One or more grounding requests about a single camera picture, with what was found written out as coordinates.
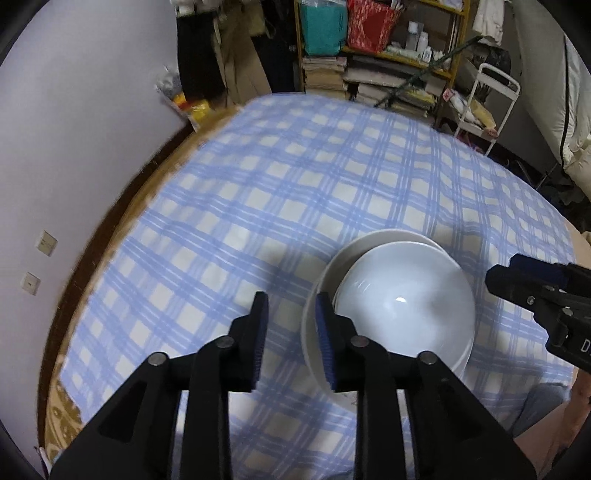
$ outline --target white bottle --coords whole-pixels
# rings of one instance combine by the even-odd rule
[[[417,52],[419,55],[423,55],[425,48],[429,45],[429,34],[427,32],[421,32],[417,43]]]
[[[431,47],[427,47],[425,48],[425,51],[423,52],[423,56],[422,56],[422,61],[425,63],[429,63],[431,61]]]
[[[408,35],[405,48],[407,50],[416,51],[418,41],[418,23],[408,22]]]

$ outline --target wall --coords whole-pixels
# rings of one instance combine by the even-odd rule
[[[40,362],[93,230],[181,120],[154,78],[176,62],[167,0],[50,0],[0,66],[0,419],[39,466]],[[35,249],[45,229],[58,239]],[[23,274],[41,279],[36,296]]]

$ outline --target black cable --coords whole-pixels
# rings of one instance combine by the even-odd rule
[[[566,35],[564,40],[564,129],[562,130],[562,139],[560,140],[560,161],[562,171],[564,172],[564,143],[566,142],[566,134],[569,130],[570,123],[570,88],[569,88],[569,52],[566,45]]]

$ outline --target teal bag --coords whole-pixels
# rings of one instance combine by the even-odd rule
[[[347,7],[334,2],[300,4],[301,29],[308,55],[336,55],[347,39]]]

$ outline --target blue plaid tablecloth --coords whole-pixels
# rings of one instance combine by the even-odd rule
[[[325,265],[357,236],[406,228],[462,266],[476,299],[463,378],[507,424],[537,382],[568,382],[531,314],[486,292],[517,252],[573,261],[561,215],[490,159],[416,121],[316,96],[259,98],[164,185],[101,273],[60,379],[88,421],[149,353],[194,352],[269,294],[261,380],[232,394],[236,478],[352,466],[355,416],[304,363],[300,320]]]

